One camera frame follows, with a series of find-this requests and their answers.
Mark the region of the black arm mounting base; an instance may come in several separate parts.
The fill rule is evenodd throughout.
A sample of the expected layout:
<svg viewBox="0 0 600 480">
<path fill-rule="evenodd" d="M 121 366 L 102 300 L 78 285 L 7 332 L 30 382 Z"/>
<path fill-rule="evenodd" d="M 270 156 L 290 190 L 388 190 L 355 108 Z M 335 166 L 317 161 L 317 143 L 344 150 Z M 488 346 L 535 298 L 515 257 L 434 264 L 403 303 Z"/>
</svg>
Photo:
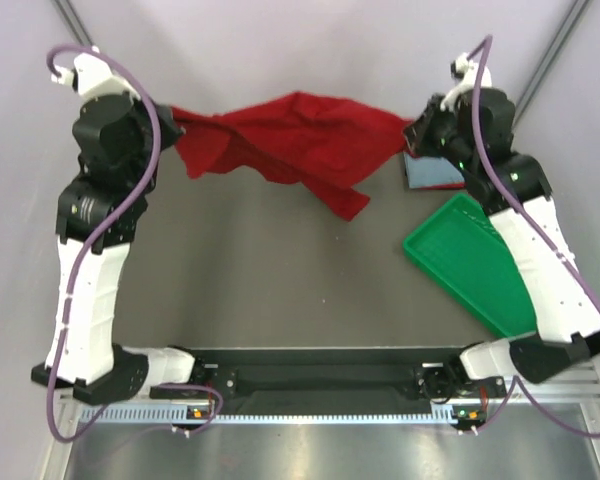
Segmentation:
<svg viewBox="0 0 600 480">
<path fill-rule="evenodd" d="M 454 347 L 196 349 L 193 382 L 240 416 L 426 413 L 431 402 L 477 407 L 505 394 L 500 380 L 461 384 L 447 371 Z"/>
</svg>

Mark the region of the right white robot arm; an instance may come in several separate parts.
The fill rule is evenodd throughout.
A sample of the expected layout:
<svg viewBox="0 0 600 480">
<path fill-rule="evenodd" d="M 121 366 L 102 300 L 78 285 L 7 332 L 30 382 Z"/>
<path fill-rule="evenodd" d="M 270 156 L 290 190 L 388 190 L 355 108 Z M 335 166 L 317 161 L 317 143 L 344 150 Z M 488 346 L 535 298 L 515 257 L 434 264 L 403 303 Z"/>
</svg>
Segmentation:
<svg viewBox="0 0 600 480">
<path fill-rule="evenodd" d="M 462 175 L 509 250 L 536 317 L 532 333 L 462 351 L 446 372 L 461 396 L 496 376 L 540 384 L 600 355 L 600 307 L 562 234 L 543 168 L 512 147 L 514 114 L 503 91 L 468 87 L 432 95 L 404 129 L 410 154 L 445 159 Z"/>
</svg>

